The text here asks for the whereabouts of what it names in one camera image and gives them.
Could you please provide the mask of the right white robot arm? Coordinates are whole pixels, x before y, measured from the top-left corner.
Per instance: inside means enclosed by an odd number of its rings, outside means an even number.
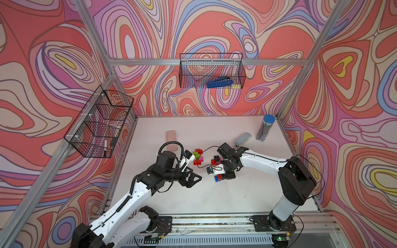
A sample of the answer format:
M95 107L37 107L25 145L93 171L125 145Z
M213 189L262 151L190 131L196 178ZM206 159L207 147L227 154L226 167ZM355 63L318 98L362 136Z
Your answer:
M217 149L222 157L224 175L229 177L244 167L257 169L278 178L283 195L267 217L269 228L280 231L298 207L304 205L317 182L296 156L278 159L262 155L247 147L232 148L227 143Z

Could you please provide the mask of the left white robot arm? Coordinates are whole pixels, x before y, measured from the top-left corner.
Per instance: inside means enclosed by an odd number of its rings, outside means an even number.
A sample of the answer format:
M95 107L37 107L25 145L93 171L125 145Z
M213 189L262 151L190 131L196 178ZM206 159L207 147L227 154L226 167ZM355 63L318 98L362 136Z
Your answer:
M182 150L180 156L164 150L164 143L156 162L134 176L129 191L113 207L89 225L80 224L72 234L72 248L120 248L141 232L158 228L159 214L144 206L166 182L179 182L191 188L201 181L189 164L195 161L193 153Z

